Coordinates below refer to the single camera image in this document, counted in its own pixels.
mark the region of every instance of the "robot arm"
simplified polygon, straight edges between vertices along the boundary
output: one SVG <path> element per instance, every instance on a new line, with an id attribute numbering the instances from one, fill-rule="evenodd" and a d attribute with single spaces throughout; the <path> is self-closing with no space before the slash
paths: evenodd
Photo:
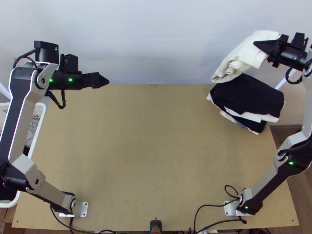
<path id="1" fill-rule="evenodd" d="M 35 49 L 30 52 L 35 53 L 36 62 L 25 63 L 11 72 L 9 88 L 12 100 L 0 138 L 1 177 L 5 187 L 25 191 L 48 202 L 57 212 L 85 217 L 88 203 L 80 202 L 73 193 L 60 191 L 46 182 L 36 164 L 23 154 L 35 105 L 45 95 L 54 97 L 51 89 L 62 90 L 63 105 L 59 105 L 55 97 L 53 100 L 62 109 L 65 107 L 65 89 L 100 88 L 109 83 L 99 73 L 82 74 L 78 71 L 78 57 L 74 55 L 61 55 L 61 64 L 56 71 L 58 49 L 58 45 L 35 41 Z"/>
<path id="2" fill-rule="evenodd" d="M 268 61 L 278 67 L 279 63 L 290 69 L 286 79 L 291 84 L 303 82 L 307 90 L 305 116 L 300 132 L 287 137 L 274 156 L 273 165 L 251 187 L 244 189 L 239 200 L 225 206 L 229 216 L 255 215 L 262 207 L 263 200 L 269 196 L 288 177 L 302 173 L 312 162 L 312 48 L 307 52 L 307 39 L 304 34 L 296 33 L 292 43 L 287 43 L 288 36 L 282 35 L 275 41 L 260 41 L 254 44 L 269 55 Z M 292 68 L 302 71 L 296 82 L 288 80 Z"/>

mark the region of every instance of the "folded clothes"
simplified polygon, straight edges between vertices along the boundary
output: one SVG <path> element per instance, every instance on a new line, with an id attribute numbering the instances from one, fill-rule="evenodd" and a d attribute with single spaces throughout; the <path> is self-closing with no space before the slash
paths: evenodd
<path id="1" fill-rule="evenodd" d="M 242 115 L 250 112 L 279 118 L 284 94 L 247 74 L 218 83 L 210 91 L 214 103 Z"/>
<path id="2" fill-rule="evenodd" d="M 230 119 L 232 122 L 236 122 L 236 121 L 240 122 L 245 127 L 247 127 L 251 132 L 259 134 L 259 133 L 262 133 L 263 130 L 265 129 L 265 126 L 267 123 L 266 121 L 261 121 L 260 123 L 257 123 L 255 121 L 252 121 L 249 119 L 244 119 L 241 117 L 231 115 L 231 114 L 227 113 L 226 109 L 223 106 L 220 106 L 220 105 L 217 105 L 216 103 L 214 103 L 214 100 L 212 99 L 211 95 L 207 96 L 207 100 L 212 102 L 213 105 L 215 105 L 216 107 L 218 107 L 221 110 L 220 113 L 222 116 L 224 116 L 227 119 Z"/>
<path id="3" fill-rule="evenodd" d="M 276 40 L 280 37 L 278 32 L 262 30 L 255 31 L 243 40 L 226 58 L 213 74 L 213 83 L 229 82 L 251 67 L 260 68 L 268 56 L 257 48 L 254 41 Z"/>

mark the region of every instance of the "white cloth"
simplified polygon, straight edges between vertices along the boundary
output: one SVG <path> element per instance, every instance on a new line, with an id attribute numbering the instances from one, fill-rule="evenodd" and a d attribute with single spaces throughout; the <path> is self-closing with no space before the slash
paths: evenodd
<path id="1" fill-rule="evenodd" d="M 211 97 L 211 94 L 209 93 L 207 98 L 206 98 L 208 101 L 211 101 L 212 102 L 212 97 Z M 264 121 L 267 121 L 267 122 L 272 122 L 272 123 L 276 123 L 279 118 L 276 118 L 270 114 L 266 114 L 266 115 L 261 115 L 261 114 L 254 114 L 254 113 L 251 113 L 251 112 L 244 112 L 242 114 L 238 114 L 237 112 L 227 108 L 227 107 L 224 107 L 225 110 L 227 111 L 227 113 L 231 114 L 231 115 L 234 115 L 234 116 L 237 116 L 237 117 L 241 117 L 241 118 L 244 118 L 244 119 L 249 119 L 249 120 L 252 120 L 252 121 L 255 121 L 257 123 L 260 123 L 262 120 Z"/>
<path id="2" fill-rule="evenodd" d="M 279 37 L 280 34 L 278 32 L 268 30 L 255 31 L 222 61 L 213 74 L 211 81 L 213 83 L 229 82 L 251 67 L 259 69 L 268 55 L 258 49 L 253 42 L 276 40 Z"/>
<path id="3" fill-rule="evenodd" d="M 220 110 L 220 114 L 221 114 L 223 117 L 227 118 L 228 120 L 230 120 L 230 121 L 232 121 L 232 122 L 234 122 L 234 123 L 237 124 L 237 122 L 235 121 L 235 119 L 234 119 L 232 116 L 230 116 L 227 112 L 224 112 L 223 110 Z M 250 130 L 248 127 L 245 126 L 245 128 L 247 128 L 249 131 L 251 131 L 252 133 L 254 133 L 254 134 L 256 134 L 256 135 L 259 135 L 259 133 Z"/>
<path id="4" fill-rule="evenodd" d="M 213 102 L 213 100 L 212 100 L 212 98 L 211 98 L 211 95 L 209 94 L 208 95 L 208 97 L 206 98 L 208 101 L 210 101 L 213 105 L 215 105 L 214 104 L 214 102 Z M 227 118 L 228 120 L 230 120 L 230 121 L 232 121 L 232 122 L 234 122 L 234 123 L 236 123 L 237 124 L 237 122 L 235 121 L 235 119 L 232 117 L 232 116 L 230 116 L 228 113 L 226 113 L 226 112 L 224 112 L 223 110 L 221 110 L 220 109 L 220 114 L 223 116 L 223 117 L 225 117 L 225 118 Z M 250 128 L 248 128 L 248 127 L 246 127 L 249 131 L 251 131 L 252 133 L 254 133 L 254 134 L 256 134 L 256 135 L 258 135 L 259 133 L 257 133 L 257 132 L 255 132 L 255 131 L 252 131 L 252 130 L 250 130 Z"/>

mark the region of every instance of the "metal base plate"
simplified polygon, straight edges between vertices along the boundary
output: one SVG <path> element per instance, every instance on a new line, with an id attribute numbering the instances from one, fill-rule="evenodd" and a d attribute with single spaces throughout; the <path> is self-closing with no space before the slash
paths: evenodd
<path id="1" fill-rule="evenodd" d="M 229 204 L 227 204 L 226 206 L 224 206 L 224 213 L 227 216 L 252 216 L 251 214 L 247 214 L 247 213 L 242 213 L 238 210 L 236 210 L 236 207 L 238 206 L 238 202 L 231 202 Z"/>
<path id="2" fill-rule="evenodd" d="M 89 203 L 87 202 L 82 202 L 82 206 L 81 206 L 81 213 L 80 213 L 80 216 L 79 217 L 86 217 L 87 216 L 87 212 L 88 212 L 88 206 L 89 206 Z M 74 216 L 74 215 L 67 215 L 67 214 L 63 214 L 63 213 L 59 213 L 58 215 L 59 217 L 77 217 L 77 216 Z"/>

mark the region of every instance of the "white wall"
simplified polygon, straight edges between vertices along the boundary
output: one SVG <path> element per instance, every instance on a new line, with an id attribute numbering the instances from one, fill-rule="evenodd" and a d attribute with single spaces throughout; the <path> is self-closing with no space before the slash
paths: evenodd
<path id="1" fill-rule="evenodd" d="M 209 83 L 255 30 L 312 37 L 312 14 L 304 10 L 311 7 L 307 0 L 2 1 L 0 81 L 7 86 L 13 58 L 42 40 L 111 83 Z M 275 86 L 285 70 L 264 64 L 250 74 Z"/>

